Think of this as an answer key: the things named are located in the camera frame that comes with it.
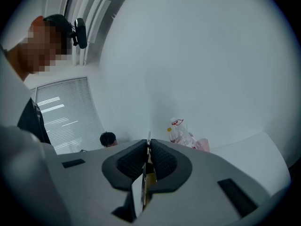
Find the large metal binder clip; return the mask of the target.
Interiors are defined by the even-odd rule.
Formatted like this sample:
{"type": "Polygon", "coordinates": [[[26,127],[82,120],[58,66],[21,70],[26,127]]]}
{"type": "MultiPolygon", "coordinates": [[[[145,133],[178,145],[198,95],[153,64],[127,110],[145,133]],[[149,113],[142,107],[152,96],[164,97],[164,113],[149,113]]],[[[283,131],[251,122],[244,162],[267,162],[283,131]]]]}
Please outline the large metal binder clip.
{"type": "Polygon", "coordinates": [[[151,161],[150,145],[151,132],[149,131],[147,138],[146,163],[142,166],[142,172],[139,177],[132,183],[134,213],[136,218],[140,216],[151,200],[151,197],[148,195],[148,189],[157,181],[153,163],[151,161]]]}

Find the white window blinds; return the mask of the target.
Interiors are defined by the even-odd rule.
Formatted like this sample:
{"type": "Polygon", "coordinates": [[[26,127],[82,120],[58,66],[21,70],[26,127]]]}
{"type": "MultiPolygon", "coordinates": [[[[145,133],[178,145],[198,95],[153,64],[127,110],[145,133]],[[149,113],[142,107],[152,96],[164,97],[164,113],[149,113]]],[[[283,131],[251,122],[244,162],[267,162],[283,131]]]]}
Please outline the white window blinds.
{"type": "Polygon", "coordinates": [[[86,77],[46,84],[31,93],[57,154],[102,148],[99,137],[103,127],[86,77]]]}

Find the large clear red-handled bottle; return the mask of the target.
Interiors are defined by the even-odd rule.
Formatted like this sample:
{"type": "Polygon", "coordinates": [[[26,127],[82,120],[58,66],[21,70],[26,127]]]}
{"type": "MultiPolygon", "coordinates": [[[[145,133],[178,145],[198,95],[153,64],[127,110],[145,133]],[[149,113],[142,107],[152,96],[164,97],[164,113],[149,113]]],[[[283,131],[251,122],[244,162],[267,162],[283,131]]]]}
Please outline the large clear red-handled bottle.
{"type": "Polygon", "coordinates": [[[173,117],[170,119],[170,121],[175,134],[175,142],[177,144],[193,148],[193,140],[187,129],[184,127],[184,120],[173,117]]]}

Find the pink plastic cup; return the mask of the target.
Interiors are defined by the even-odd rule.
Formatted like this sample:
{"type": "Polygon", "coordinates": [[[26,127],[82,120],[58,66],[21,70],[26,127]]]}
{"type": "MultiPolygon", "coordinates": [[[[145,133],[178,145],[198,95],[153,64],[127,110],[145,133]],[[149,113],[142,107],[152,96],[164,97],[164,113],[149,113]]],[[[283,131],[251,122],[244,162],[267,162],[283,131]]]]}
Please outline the pink plastic cup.
{"type": "Polygon", "coordinates": [[[210,152],[209,142],[206,138],[202,138],[196,141],[195,148],[200,151],[210,152]]]}

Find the white ceiling pipe bundle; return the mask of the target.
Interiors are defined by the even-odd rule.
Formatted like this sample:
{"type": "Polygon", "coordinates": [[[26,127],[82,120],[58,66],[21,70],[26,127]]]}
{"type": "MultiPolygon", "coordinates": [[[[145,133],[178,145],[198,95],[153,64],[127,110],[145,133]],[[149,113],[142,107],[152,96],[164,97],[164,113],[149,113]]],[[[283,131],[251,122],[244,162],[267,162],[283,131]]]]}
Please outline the white ceiling pipe bundle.
{"type": "Polygon", "coordinates": [[[71,21],[83,18],[87,46],[72,49],[72,65],[86,66],[100,61],[105,40],[118,11],[125,0],[76,0],[71,21]]]}

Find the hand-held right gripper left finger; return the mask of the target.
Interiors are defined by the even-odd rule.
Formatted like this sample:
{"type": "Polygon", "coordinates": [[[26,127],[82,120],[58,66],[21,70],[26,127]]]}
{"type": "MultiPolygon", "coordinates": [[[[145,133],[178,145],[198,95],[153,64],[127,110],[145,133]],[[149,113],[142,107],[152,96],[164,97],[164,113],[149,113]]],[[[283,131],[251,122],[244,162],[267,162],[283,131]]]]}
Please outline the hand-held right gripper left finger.
{"type": "Polygon", "coordinates": [[[132,183],[142,172],[147,141],[61,154],[57,185],[72,226],[141,226],[134,213],[132,183]]]}

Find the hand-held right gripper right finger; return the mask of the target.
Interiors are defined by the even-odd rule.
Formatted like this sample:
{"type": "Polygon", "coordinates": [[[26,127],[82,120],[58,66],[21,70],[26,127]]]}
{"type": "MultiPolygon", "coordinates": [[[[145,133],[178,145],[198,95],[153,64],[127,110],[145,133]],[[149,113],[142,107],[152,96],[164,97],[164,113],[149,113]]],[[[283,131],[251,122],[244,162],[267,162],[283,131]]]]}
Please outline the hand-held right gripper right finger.
{"type": "Polygon", "coordinates": [[[153,139],[157,181],[142,226],[226,226],[270,196],[253,178],[220,156],[153,139]]]}

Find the small red-label plastic bottle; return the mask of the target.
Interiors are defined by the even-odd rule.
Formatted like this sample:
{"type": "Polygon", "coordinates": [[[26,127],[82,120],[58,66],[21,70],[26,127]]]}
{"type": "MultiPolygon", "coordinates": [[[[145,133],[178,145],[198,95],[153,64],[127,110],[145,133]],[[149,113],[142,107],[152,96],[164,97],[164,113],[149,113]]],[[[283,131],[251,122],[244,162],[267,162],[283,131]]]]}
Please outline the small red-label plastic bottle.
{"type": "Polygon", "coordinates": [[[169,134],[169,140],[170,140],[170,142],[172,142],[172,143],[179,143],[179,138],[178,138],[177,134],[175,133],[174,129],[171,128],[171,127],[169,127],[167,129],[167,131],[168,131],[168,134],[169,134]]]}

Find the person's black shirt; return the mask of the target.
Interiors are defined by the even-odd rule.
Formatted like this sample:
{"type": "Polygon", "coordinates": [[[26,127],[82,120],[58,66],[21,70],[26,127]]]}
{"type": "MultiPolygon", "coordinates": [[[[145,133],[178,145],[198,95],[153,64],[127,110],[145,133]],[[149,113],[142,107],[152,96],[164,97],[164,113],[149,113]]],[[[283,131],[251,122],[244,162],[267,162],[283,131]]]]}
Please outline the person's black shirt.
{"type": "Polygon", "coordinates": [[[44,126],[41,110],[32,98],[26,104],[17,126],[35,135],[40,142],[51,144],[44,126]]]}

